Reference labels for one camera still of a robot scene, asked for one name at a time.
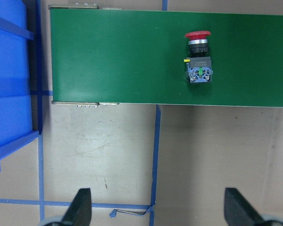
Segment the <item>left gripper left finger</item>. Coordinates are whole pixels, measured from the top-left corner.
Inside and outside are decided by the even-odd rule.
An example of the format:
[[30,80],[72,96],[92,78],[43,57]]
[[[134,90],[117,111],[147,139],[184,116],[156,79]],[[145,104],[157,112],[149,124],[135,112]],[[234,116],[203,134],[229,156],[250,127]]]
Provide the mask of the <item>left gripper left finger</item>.
[[81,188],[64,214],[63,226],[89,226],[92,218],[92,199],[89,188]]

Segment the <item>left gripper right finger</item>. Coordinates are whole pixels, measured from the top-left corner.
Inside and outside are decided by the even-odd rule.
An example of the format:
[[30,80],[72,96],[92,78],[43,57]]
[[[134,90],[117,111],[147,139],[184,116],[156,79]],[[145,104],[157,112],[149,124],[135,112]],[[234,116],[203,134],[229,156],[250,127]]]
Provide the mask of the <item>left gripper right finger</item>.
[[239,190],[231,187],[225,189],[224,218],[229,226],[259,226],[265,222]]

